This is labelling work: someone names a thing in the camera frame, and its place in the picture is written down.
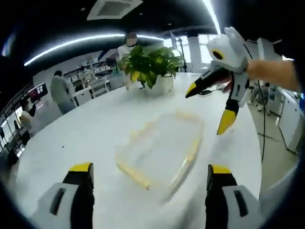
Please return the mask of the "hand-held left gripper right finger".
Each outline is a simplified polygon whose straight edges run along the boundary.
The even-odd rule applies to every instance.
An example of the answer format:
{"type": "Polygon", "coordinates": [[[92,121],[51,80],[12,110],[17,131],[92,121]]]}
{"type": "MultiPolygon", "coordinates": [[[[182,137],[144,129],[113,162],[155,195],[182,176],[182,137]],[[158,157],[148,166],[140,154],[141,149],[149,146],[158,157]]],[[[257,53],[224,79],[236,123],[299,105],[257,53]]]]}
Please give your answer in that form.
{"type": "Polygon", "coordinates": [[[258,229],[262,224],[258,200],[224,166],[208,166],[205,207],[207,229],[258,229]]]}

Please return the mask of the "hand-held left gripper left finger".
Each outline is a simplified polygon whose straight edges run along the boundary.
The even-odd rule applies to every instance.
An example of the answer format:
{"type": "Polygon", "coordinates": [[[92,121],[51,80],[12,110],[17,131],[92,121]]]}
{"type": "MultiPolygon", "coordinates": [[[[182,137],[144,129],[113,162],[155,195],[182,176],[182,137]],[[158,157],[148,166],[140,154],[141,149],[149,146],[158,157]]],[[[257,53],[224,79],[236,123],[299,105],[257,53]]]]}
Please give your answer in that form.
{"type": "Polygon", "coordinates": [[[93,163],[77,164],[53,184],[38,201],[37,228],[92,229],[93,173],[93,163]]]}

